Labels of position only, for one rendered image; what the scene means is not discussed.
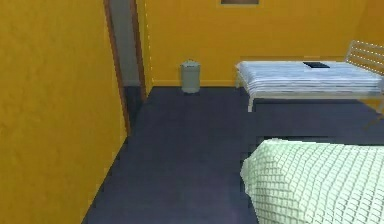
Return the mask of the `pale green quilted bed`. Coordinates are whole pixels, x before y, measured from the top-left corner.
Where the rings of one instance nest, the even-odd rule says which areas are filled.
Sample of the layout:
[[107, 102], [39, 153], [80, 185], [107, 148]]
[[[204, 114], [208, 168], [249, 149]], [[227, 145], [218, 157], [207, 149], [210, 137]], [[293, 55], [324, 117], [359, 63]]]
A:
[[384, 224], [384, 146], [269, 139], [240, 176], [259, 224]]

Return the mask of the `framed wall picture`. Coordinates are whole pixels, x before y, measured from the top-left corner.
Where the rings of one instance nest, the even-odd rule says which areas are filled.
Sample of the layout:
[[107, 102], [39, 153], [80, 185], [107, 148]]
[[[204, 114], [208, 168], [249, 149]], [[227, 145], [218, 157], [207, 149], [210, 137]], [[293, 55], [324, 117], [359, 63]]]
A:
[[225, 6], [258, 6], [260, 0], [220, 0], [220, 4]]

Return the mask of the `black flat device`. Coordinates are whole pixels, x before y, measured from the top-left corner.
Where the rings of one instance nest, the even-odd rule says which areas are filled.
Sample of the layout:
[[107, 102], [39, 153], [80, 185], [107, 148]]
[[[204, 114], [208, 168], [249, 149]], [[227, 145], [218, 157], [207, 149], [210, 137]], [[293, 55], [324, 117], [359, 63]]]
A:
[[303, 64], [310, 67], [311, 69], [330, 68], [330, 66], [321, 62], [303, 62]]

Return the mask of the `grey-green lidded bin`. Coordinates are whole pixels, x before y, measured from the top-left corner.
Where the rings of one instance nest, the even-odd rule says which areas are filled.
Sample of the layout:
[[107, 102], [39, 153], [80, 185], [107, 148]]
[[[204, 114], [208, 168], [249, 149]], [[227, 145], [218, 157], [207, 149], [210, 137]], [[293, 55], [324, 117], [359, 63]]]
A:
[[193, 60], [187, 60], [180, 66], [181, 89], [192, 94], [200, 90], [200, 64]]

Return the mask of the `white metal frame bed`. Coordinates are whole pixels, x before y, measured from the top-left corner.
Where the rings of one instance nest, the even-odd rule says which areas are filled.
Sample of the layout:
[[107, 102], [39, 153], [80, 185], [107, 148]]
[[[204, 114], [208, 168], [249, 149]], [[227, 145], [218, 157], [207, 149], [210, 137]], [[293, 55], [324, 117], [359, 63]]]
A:
[[353, 40], [342, 61], [241, 61], [235, 68], [235, 86], [248, 93], [249, 111], [256, 99], [369, 99], [384, 111], [384, 46]]

